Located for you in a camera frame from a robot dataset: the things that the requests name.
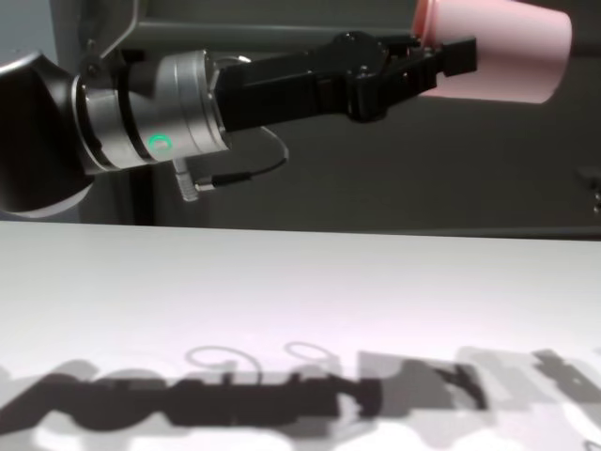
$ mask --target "plastic cup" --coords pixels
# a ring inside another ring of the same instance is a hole
[[[512,0],[420,0],[413,33],[425,46],[475,36],[478,70],[438,77],[429,97],[543,103],[559,86],[572,46],[567,14]]]

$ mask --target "green status light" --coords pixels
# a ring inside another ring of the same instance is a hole
[[[154,134],[148,139],[150,149],[156,152],[166,152],[173,147],[171,138],[165,134]]]

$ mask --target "cable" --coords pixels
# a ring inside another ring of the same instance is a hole
[[[216,60],[216,63],[219,64],[220,62],[223,62],[223,61],[234,61],[237,63],[250,63],[251,59],[247,58],[246,56],[242,56],[242,55],[240,55],[240,56],[224,56],[222,58],[218,58]],[[268,129],[267,127],[261,127],[260,130],[262,133],[264,133],[270,139],[274,140],[280,147],[280,150],[282,151],[282,159],[280,161],[278,161],[277,163],[274,163],[270,166],[264,167],[262,169],[257,169],[255,171],[219,174],[219,175],[210,176],[210,177],[206,177],[206,178],[197,180],[194,183],[194,187],[196,188],[196,191],[199,191],[199,192],[200,191],[210,191],[210,190],[214,190],[216,188],[220,188],[223,186],[232,185],[234,183],[241,183],[243,181],[249,181],[255,177],[264,176],[265,174],[273,172],[273,171],[279,169],[280,167],[284,166],[286,163],[288,163],[288,160],[290,159],[290,149],[288,148],[288,146],[286,145],[284,140],[282,138],[280,138],[276,133],[274,133],[270,129]]]

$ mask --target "white tabletop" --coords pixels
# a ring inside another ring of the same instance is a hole
[[[591,242],[0,223],[0,450],[596,451],[600,263]]]

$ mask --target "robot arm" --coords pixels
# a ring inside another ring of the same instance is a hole
[[[422,47],[349,32],[301,54],[218,68],[206,52],[71,77],[41,54],[0,67],[0,210],[43,217],[98,174],[228,149],[229,132],[305,117],[357,122],[474,71],[476,39]]]

